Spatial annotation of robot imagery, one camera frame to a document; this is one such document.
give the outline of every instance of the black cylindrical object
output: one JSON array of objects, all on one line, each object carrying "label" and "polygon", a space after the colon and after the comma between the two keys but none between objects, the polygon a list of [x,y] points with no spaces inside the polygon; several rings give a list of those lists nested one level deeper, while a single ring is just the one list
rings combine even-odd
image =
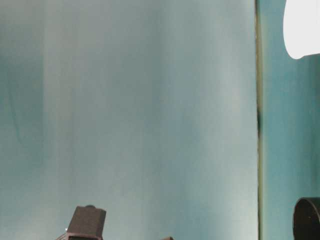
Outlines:
[{"label": "black cylindrical object", "polygon": [[294,207],[295,240],[320,240],[320,197],[302,197]]}]

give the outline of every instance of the light teal surface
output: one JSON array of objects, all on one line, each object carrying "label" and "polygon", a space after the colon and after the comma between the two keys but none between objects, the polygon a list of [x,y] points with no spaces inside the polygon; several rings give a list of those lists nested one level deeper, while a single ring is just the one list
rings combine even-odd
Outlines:
[{"label": "light teal surface", "polygon": [[0,1],[0,239],[256,240],[254,3]]},{"label": "light teal surface", "polygon": [[262,240],[292,240],[300,197],[320,196],[320,58],[294,60],[283,39],[284,0],[259,0]]}]

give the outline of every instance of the teal panel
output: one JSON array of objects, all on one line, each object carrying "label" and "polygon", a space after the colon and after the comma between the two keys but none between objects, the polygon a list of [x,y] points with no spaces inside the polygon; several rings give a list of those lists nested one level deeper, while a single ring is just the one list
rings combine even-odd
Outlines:
[{"label": "teal panel", "polygon": [[289,57],[283,38],[285,0],[259,0],[261,237],[291,240],[300,197],[320,190],[320,59]]},{"label": "teal panel", "polygon": [[258,238],[254,3],[0,1],[0,239]]}]

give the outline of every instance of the white light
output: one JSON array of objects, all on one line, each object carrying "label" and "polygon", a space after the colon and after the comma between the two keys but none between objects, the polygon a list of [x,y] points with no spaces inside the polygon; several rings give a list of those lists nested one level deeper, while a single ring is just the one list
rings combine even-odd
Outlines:
[{"label": "white light", "polygon": [[283,38],[293,59],[320,53],[320,0],[286,1]]}]

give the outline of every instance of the black object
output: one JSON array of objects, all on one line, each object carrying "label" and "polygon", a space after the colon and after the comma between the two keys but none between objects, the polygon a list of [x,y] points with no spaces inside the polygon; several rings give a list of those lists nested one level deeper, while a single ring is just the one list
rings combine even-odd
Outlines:
[{"label": "black object", "polygon": [[295,204],[293,213],[295,240],[320,239],[320,197],[303,197]]},{"label": "black object", "polygon": [[106,211],[93,205],[77,206],[67,231],[56,240],[103,240]]}]

